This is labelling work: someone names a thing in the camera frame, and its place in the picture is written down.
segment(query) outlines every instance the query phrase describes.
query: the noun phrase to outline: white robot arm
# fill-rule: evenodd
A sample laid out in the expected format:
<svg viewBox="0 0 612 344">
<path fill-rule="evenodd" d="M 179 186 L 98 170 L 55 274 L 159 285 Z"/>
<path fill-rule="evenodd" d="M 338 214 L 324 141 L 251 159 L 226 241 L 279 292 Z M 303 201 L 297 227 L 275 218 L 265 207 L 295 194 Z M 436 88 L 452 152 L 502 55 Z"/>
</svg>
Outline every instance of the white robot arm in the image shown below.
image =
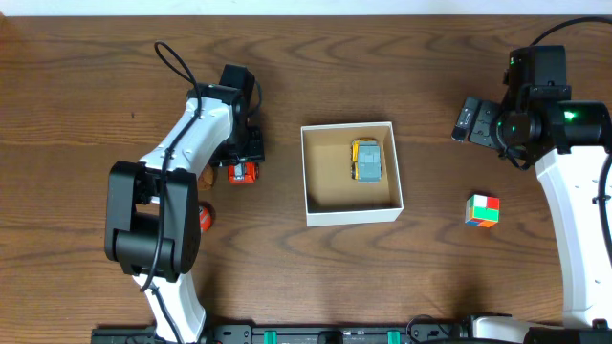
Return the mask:
<svg viewBox="0 0 612 344">
<path fill-rule="evenodd" d="M 197 99 L 188 99 L 181 119 L 162 143 L 142 157 L 140 162 L 147 168 L 161 170 L 165 148 L 196 115 L 196 108 Z M 168 171 L 182 168 L 199 176 L 217 147 L 230 136 L 233 125 L 232 109 L 221 99 L 202 97 L 202 112 L 199 116 L 176 145 L 175 153 L 167 167 Z M 134 280 L 142 286 L 146 277 L 145 273 L 141 273 L 134 276 Z M 168 323 L 172 321 L 181 337 L 180 342 L 197 342 L 204 328 L 206 312 L 198 301 L 191 272 L 180 274 L 173 283 L 162 277 L 154 277 L 151 285 L 159 294 L 157 297 L 152 289 L 145 292 L 157 323 L 155 334 L 165 340 L 179 342 Z"/>
<path fill-rule="evenodd" d="M 563 276 L 563 325 L 575 329 L 590 328 L 596 319 L 612 324 L 612 267 L 596 200 L 607 154 L 603 147 L 593 146 L 571 151 L 548 153 L 535 163 L 535 172 L 555 225 Z"/>
<path fill-rule="evenodd" d="M 155 47 L 168 64 L 158 45 L 167 46 L 158 42 Z M 259 101 L 261 90 L 245 67 L 232 65 L 226 66 L 218 85 L 199 84 L 167 48 L 189 77 L 168 65 L 194 89 L 187 93 L 177 124 L 152 152 L 136 163 L 118 161 L 111 169 L 105 252 L 145 292 L 157 320 L 156 336 L 193 343 L 206 320 L 190 273 L 201 236 L 196 181 L 208 163 L 233 166 L 265 159 L 261 133 L 248 125 L 256 112 L 249 111 L 253 86 L 257 84 Z M 158 217 L 136 208 L 151 203 L 160 204 Z"/>
</svg>

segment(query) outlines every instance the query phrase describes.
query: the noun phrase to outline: green led light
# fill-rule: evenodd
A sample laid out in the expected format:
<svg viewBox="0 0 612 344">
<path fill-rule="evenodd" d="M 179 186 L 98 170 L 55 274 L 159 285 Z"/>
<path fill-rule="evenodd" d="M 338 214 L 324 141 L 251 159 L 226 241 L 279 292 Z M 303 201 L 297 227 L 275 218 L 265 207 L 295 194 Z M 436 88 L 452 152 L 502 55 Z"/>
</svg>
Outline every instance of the green led light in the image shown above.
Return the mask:
<svg viewBox="0 0 612 344">
<path fill-rule="evenodd" d="M 567 120 L 572 120 L 577 116 L 576 113 L 569 112 L 569 111 L 564 112 L 563 115 L 565 115 L 565 119 Z"/>
</svg>

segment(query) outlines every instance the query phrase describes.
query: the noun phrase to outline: small red toy car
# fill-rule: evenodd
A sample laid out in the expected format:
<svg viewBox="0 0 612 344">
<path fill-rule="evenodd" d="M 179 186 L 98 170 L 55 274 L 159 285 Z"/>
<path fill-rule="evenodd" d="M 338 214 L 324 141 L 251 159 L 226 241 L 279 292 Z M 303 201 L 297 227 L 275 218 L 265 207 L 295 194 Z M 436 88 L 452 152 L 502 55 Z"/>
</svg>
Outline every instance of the small red toy car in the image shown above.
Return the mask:
<svg viewBox="0 0 612 344">
<path fill-rule="evenodd" d="M 230 183 L 255 183 L 259 178 L 259 165 L 255 162 L 241 162 L 228 168 Z"/>
</svg>

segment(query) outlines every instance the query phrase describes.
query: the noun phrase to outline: rubik's cube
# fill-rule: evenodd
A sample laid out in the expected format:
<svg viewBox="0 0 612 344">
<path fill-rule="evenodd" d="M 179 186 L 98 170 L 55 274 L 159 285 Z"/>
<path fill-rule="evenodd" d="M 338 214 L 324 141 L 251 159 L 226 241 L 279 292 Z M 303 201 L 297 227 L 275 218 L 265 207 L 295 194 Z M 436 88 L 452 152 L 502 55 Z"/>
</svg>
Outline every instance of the rubik's cube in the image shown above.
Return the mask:
<svg viewBox="0 0 612 344">
<path fill-rule="evenodd" d="M 499 221 L 499 199 L 473 195 L 466 204 L 466 224 L 489 228 Z"/>
</svg>

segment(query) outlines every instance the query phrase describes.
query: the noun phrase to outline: cardboard box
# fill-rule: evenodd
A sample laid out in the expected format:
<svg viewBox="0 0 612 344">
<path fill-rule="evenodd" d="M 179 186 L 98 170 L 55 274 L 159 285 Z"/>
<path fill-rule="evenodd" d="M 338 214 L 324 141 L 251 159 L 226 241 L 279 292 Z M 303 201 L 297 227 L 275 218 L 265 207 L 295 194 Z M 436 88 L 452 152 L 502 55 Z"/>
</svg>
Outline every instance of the cardboard box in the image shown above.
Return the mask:
<svg viewBox="0 0 612 344">
<path fill-rule="evenodd" d="M 402 186 L 391 122 L 305 126 L 302 168 L 306 225 L 328 226 L 395 221 L 402 210 Z M 382 178 L 351 178 L 351 143 L 375 139 L 381 147 Z"/>
</svg>

